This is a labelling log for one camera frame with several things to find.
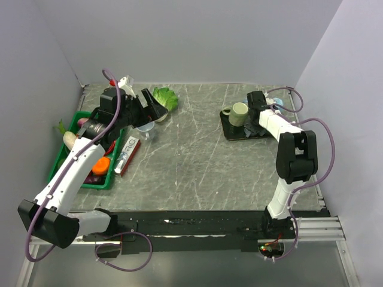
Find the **grey-blue hexagonal mug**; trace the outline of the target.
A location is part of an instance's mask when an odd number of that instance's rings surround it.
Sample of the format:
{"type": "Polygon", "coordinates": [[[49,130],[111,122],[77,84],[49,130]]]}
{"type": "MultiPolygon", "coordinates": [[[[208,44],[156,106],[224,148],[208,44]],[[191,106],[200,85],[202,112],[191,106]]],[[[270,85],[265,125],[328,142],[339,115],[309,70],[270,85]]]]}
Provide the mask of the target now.
{"type": "Polygon", "coordinates": [[[277,98],[277,97],[275,97],[275,98],[267,97],[266,102],[268,103],[268,105],[271,105],[272,103],[276,103],[277,105],[284,106],[284,102],[280,98],[277,98]]]}

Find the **grey plastic measuring cup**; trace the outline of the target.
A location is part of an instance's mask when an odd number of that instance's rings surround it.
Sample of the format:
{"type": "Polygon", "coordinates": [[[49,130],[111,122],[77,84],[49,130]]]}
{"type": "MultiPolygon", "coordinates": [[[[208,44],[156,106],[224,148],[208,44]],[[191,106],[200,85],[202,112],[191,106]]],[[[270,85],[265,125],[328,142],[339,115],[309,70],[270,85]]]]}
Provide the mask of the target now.
{"type": "Polygon", "coordinates": [[[155,131],[155,122],[152,121],[150,123],[147,123],[143,126],[136,128],[143,140],[150,141],[153,140],[155,137],[156,131],[155,131]]]}

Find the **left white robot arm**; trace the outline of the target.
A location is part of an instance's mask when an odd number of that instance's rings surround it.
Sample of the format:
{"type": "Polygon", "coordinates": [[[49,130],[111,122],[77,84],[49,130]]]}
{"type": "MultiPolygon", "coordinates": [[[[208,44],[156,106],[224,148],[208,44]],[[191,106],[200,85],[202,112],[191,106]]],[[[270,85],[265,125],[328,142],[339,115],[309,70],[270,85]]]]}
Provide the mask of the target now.
{"type": "Polygon", "coordinates": [[[148,89],[141,91],[147,106],[138,96],[127,95],[121,88],[107,88],[99,106],[81,126],[74,147],[48,185],[33,201],[23,200],[18,213],[28,231],[60,248],[68,247],[76,237],[98,233],[104,240],[118,235],[115,217],[105,210],[71,214],[78,190],[92,167],[127,126],[141,127],[168,113],[148,89]]]}

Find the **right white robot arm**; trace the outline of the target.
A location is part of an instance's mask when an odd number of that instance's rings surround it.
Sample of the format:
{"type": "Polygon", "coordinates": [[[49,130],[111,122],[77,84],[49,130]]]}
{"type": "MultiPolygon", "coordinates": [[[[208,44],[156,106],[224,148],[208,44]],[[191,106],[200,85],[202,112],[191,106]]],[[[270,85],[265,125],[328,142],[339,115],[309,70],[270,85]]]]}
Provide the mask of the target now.
{"type": "Polygon", "coordinates": [[[257,137],[273,137],[278,142],[275,168],[278,183],[262,217],[262,233],[275,238],[288,228],[291,208],[300,188],[318,170],[317,138],[311,130],[303,130],[283,119],[267,103],[262,91],[247,94],[248,132],[257,137]]]}

